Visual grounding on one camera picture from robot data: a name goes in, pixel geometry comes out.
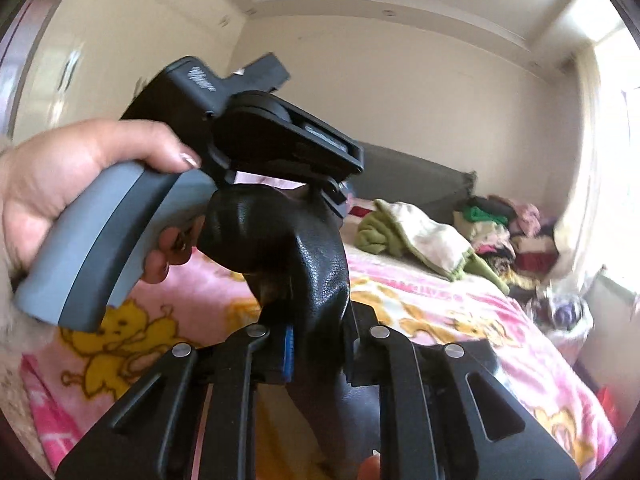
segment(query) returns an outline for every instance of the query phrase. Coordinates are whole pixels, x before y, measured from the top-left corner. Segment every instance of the bed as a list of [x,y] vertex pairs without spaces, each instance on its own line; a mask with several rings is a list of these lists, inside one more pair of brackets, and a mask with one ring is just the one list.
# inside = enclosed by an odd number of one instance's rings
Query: bed
[[[366,170],[352,181],[360,206],[375,198],[410,202],[450,223],[453,209],[473,192],[474,173],[364,147]],[[240,180],[296,185],[255,175]],[[340,232],[352,299],[370,304],[380,322],[420,344],[487,338],[504,384],[573,457],[583,477],[593,471],[616,435],[596,397],[518,304],[484,278],[468,275],[451,283],[417,262],[359,251],[353,237],[360,221],[348,215]],[[102,334],[60,331],[48,348],[25,356],[20,374],[52,468],[163,351],[179,340],[198,346],[222,341],[254,322],[259,311],[241,275],[195,251],[164,283],[140,283],[120,308],[109,309]],[[260,389],[257,419],[262,480],[327,478],[313,434],[283,389]]]

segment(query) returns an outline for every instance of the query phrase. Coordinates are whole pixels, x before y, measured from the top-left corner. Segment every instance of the white wall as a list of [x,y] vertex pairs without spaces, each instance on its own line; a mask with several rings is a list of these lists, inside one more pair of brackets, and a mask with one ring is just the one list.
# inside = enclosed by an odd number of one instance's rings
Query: white wall
[[62,0],[24,78],[14,142],[120,117],[142,84],[183,56],[225,73],[245,20],[228,0]]
[[594,329],[580,352],[598,386],[608,386],[626,424],[640,400],[640,316],[634,295],[598,275],[585,296]]
[[561,212],[578,170],[582,128],[578,74],[573,64],[566,68],[564,77],[556,80],[550,91],[556,115],[544,145],[549,157],[545,200],[549,211]]
[[558,132],[556,88],[526,70],[441,34],[344,16],[249,20],[230,66],[266,51],[292,75],[280,96],[348,136],[476,170],[481,194],[564,204],[571,177],[548,176],[574,160],[557,137],[577,132]]

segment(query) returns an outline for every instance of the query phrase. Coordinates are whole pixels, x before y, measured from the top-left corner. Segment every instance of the fingernail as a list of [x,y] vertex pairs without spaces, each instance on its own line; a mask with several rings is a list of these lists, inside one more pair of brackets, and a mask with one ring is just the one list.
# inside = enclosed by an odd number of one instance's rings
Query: fingernail
[[187,240],[183,233],[179,233],[172,245],[172,251],[183,251],[187,248]]
[[181,153],[180,158],[194,170],[197,170],[200,167],[200,163],[197,162],[191,155],[189,155],[189,153]]

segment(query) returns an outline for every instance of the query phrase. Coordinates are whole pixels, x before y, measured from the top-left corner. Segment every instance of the cartoon duck print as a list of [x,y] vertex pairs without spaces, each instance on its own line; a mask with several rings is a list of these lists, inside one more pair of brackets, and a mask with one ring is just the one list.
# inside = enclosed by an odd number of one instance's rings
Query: cartoon duck print
[[170,307],[163,307],[162,312],[164,316],[149,322],[146,310],[126,300],[119,308],[107,307],[96,333],[61,329],[63,341],[87,359],[81,374],[62,372],[62,383],[78,384],[88,399],[106,392],[117,400],[176,343],[198,346],[178,336],[178,322]]
[[368,276],[358,276],[357,278],[350,279],[351,288],[354,288],[359,285],[365,285],[366,283],[369,283],[369,282],[370,282],[370,279]]
[[411,337],[422,331],[431,335],[436,343],[447,344],[459,340],[462,334],[476,339],[487,339],[494,347],[519,346],[497,319],[476,316],[469,312],[449,312],[450,324],[443,325],[429,321],[425,313],[414,305],[403,303],[402,306],[411,319],[401,319],[400,328]]
[[542,408],[534,408],[533,416],[571,455],[578,468],[593,460],[593,446],[578,438],[575,417],[568,408],[562,408],[551,416]]
[[378,322],[383,325],[391,326],[393,320],[383,306],[383,300],[373,292],[368,290],[354,290],[351,292],[351,300],[369,305],[376,313]]
[[252,296],[250,298],[238,298],[226,307],[226,333],[231,335],[243,326],[258,321],[260,317],[260,304]]

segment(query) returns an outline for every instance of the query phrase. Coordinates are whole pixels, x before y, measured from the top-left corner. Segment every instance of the hand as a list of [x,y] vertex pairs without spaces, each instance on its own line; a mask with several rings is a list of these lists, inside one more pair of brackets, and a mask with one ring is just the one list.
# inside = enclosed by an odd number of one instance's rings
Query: hand
[[358,480],[380,480],[380,455],[378,453],[374,453],[360,465]]
[[[167,173],[182,173],[200,164],[193,150],[165,124],[151,121],[83,121],[39,134],[2,156],[2,227],[12,276],[30,268],[65,207],[102,170],[125,160],[142,160]],[[167,229],[159,250],[146,258],[143,279],[164,280],[169,264],[188,261],[193,243],[193,236]]]

